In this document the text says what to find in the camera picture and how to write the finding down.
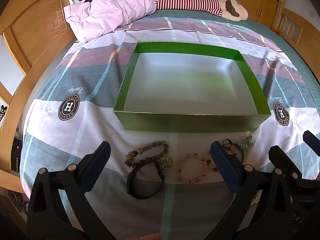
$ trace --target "wooden bed frame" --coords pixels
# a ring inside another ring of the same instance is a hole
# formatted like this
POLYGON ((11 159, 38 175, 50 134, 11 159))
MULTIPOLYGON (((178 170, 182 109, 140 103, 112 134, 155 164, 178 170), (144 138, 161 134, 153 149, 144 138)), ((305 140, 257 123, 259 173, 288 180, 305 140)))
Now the wooden bed frame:
MULTIPOLYGON (((0 33, 14 61, 25 75, 12 96, 0 83, 0 98, 8 105, 0 130, 0 186, 23 192, 20 178, 10 172, 15 131, 25 104, 52 60, 74 38, 65 22, 68 0, 10 0, 0 16, 0 33)), ((278 6, 274 28, 291 44, 320 78, 317 56, 320 32, 304 18, 278 6)))

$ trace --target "silver bolt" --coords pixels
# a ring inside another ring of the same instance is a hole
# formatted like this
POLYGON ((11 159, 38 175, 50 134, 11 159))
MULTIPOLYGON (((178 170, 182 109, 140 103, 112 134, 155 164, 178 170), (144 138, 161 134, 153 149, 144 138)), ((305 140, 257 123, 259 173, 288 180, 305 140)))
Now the silver bolt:
POLYGON ((68 170, 69 170, 69 171, 74 171, 76 168, 77 168, 77 165, 75 165, 75 164, 70 164, 70 165, 68 166, 68 170))
POLYGON ((278 175, 281 175, 281 174, 282 174, 282 171, 281 171, 281 169, 276 168, 276 169, 275 169, 275 173, 278 174, 278 175))
POLYGON ((292 173, 292 177, 294 178, 294 179, 297 179, 298 178, 298 174, 297 173, 292 173))
POLYGON ((253 171, 253 167, 251 166, 251 165, 246 165, 246 166, 244 166, 244 169, 246 170, 246 171, 253 171))
POLYGON ((39 174, 44 174, 45 173, 45 168, 39 169, 39 174))

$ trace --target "human hand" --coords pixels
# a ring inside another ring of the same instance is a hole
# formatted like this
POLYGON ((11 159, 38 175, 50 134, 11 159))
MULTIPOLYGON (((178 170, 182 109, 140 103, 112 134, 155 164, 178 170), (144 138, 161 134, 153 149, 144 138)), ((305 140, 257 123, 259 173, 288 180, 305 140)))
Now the human hand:
POLYGON ((159 233, 157 233, 157 234, 147 235, 143 237, 130 238, 127 240, 162 240, 162 237, 159 233))

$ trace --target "black circular emblem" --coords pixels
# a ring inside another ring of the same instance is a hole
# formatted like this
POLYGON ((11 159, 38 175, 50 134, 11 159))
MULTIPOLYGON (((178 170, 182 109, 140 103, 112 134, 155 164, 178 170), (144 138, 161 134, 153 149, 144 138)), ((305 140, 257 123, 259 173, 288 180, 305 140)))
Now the black circular emblem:
POLYGON ((68 96, 59 107, 59 119, 66 121, 75 116, 79 108, 79 96, 77 94, 68 96))
POLYGON ((275 112, 275 118, 282 126, 287 126, 290 121, 288 111, 278 102, 274 103, 273 111, 275 112))

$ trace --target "stuffed dog toy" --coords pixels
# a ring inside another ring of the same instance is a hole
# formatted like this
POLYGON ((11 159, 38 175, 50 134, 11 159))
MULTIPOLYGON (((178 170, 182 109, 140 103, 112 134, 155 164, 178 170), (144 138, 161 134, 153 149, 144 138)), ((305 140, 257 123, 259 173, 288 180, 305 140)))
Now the stuffed dog toy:
POLYGON ((153 0, 157 9, 183 9, 206 11, 231 20, 244 21, 248 12, 236 0, 153 0))

